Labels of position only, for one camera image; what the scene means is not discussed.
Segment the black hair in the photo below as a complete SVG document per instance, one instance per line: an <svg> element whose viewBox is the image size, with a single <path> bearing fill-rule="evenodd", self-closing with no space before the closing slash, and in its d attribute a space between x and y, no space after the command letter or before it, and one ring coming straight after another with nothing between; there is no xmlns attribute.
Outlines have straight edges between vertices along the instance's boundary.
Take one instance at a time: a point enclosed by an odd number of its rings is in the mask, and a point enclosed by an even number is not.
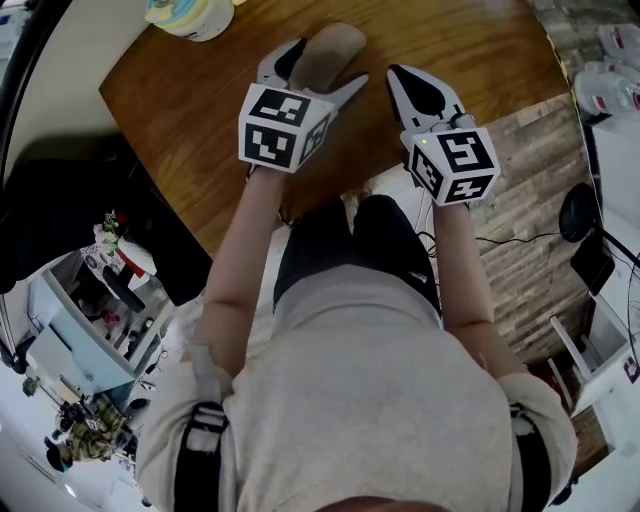
<svg viewBox="0 0 640 512"><path fill-rule="evenodd" d="M53 469L56 471L60 471L60 473L64 473L65 469L62 465L62 457L60 457L60 449L58 446L53 443L48 437L44 438L44 444L47 447L47 461L51 465Z"/></svg>

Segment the beige wall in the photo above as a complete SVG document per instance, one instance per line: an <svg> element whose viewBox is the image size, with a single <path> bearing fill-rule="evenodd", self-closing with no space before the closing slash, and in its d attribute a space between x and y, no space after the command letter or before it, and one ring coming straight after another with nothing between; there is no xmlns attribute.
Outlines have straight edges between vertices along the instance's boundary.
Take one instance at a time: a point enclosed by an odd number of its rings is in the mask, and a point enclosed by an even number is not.
<svg viewBox="0 0 640 512"><path fill-rule="evenodd" d="M41 137L117 130L98 87L145 28L145 0L73 0L29 80L13 130L6 175Z"/></svg>

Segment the white container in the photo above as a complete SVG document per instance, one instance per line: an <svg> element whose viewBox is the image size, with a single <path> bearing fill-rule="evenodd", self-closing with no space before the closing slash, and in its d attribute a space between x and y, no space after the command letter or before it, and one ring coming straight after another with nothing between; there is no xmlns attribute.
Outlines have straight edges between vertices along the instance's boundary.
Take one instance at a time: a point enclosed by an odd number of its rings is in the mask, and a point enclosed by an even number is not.
<svg viewBox="0 0 640 512"><path fill-rule="evenodd" d="M233 0L149 0L146 19L175 36L208 41L233 19Z"/></svg>
<svg viewBox="0 0 640 512"><path fill-rule="evenodd" d="M618 64L611 60L605 62L587 62L584 65L584 70L594 73L616 73L628 78L633 83L640 84L640 71L634 67Z"/></svg>
<svg viewBox="0 0 640 512"><path fill-rule="evenodd" d="M640 28L631 23L601 25L598 36L611 57L640 69Z"/></svg>
<svg viewBox="0 0 640 512"><path fill-rule="evenodd" d="M640 86L622 75L581 71L574 89L580 106L593 115L605 113L640 121Z"/></svg>

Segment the wooden table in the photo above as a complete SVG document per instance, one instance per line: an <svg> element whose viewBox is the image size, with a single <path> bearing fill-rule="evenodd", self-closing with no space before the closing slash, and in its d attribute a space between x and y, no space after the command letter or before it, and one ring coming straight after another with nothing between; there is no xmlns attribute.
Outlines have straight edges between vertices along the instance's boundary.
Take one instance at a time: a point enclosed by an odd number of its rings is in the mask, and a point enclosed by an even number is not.
<svg viewBox="0 0 640 512"><path fill-rule="evenodd" d="M451 84L479 124L562 93L566 84L525 0L249 0L206 43L149 27L100 92L177 214L214 253L245 180L237 118L260 60L333 21L368 37L345 76L371 80L334 123L329 140L288 186L290 217L400 161L399 128L385 86L392 63Z"/></svg>

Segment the t-shirt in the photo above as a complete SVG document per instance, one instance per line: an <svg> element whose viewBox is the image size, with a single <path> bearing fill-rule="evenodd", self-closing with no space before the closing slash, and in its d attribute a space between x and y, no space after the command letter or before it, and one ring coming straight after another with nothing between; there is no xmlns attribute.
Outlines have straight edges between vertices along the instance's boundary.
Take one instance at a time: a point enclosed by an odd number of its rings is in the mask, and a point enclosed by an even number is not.
<svg viewBox="0 0 640 512"><path fill-rule="evenodd" d="M529 374L493 379L400 279L345 265L282 297L271 344L231 382L215 370L229 420L222 511L313 512L357 496L454 511L508 509L510 402L536 424L552 495L576 437L559 396ZM145 420L137 478L161 510L198 386L191 363L163 371Z"/></svg>

